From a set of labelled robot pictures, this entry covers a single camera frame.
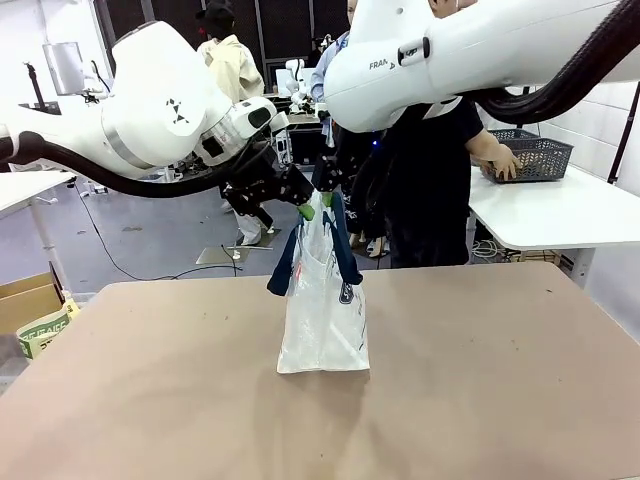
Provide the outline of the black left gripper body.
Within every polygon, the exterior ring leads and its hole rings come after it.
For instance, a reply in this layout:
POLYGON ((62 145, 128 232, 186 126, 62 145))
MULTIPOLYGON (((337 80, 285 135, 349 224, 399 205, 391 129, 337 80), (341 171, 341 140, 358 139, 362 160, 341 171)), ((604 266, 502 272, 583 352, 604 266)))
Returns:
POLYGON ((257 219, 266 228, 272 227, 273 218, 262 203, 274 198, 279 174, 276 162, 273 148, 248 148, 220 166, 222 197, 239 216, 257 219))

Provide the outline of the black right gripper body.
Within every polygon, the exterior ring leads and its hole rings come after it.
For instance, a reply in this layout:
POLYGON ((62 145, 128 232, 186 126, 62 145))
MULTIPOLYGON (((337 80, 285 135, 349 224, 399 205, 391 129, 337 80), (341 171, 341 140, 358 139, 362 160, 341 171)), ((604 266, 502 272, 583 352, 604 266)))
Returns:
POLYGON ((311 183, 322 193, 331 193, 340 187, 345 175, 336 155, 320 155, 314 165, 311 183))

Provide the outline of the person's left hand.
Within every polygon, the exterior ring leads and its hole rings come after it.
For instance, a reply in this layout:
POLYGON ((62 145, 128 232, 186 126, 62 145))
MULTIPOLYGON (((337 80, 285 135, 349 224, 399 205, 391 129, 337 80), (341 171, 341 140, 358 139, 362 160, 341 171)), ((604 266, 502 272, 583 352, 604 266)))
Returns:
POLYGON ((493 172, 496 179, 502 178, 504 181, 515 179, 521 169, 520 160, 503 144, 492 147, 480 162, 486 170, 493 172))

